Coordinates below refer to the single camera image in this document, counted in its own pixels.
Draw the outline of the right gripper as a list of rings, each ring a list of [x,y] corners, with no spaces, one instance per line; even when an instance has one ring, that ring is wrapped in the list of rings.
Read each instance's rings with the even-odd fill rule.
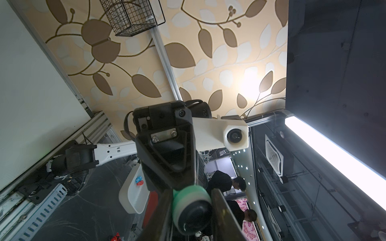
[[[193,110],[183,101],[137,108],[137,153],[151,183],[160,190],[180,191],[199,184]]]

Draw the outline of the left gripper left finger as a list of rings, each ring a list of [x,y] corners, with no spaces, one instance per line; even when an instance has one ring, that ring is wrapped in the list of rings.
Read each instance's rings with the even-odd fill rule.
[[[170,241],[173,231],[172,223],[173,190],[167,189],[161,195],[158,206],[148,225],[143,229],[138,241]]]

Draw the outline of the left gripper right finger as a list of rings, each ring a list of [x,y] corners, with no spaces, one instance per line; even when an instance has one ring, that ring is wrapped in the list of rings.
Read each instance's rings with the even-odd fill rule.
[[[239,223],[219,189],[212,190],[211,200],[213,241],[246,241]]]

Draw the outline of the green stamp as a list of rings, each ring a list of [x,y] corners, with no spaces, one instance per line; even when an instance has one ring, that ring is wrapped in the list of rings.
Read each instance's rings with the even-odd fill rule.
[[[172,219],[184,236],[191,236],[208,226],[212,218],[212,201],[207,191],[198,185],[173,191]]]

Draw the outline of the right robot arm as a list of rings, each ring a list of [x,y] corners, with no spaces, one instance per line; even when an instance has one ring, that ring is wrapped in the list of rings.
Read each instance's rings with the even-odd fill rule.
[[[55,179],[81,174],[112,160],[137,154],[145,176],[160,191],[182,190],[198,184],[198,153],[193,119],[211,119],[209,105],[202,100],[172,101],[129,112],[124,132],[131,135],[129,120],[137,134],[131,142],[75,144],[49,160],[46,171]]]

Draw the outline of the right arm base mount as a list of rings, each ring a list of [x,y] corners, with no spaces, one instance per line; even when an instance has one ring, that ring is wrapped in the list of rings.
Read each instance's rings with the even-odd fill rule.
[[[34,204],[40,204],[59,184],[67,190],[67,196],[79,193],[85,185],[88,174],[89,171],[86,170],[58,177],[39,169],[22,181],[16,190]]]

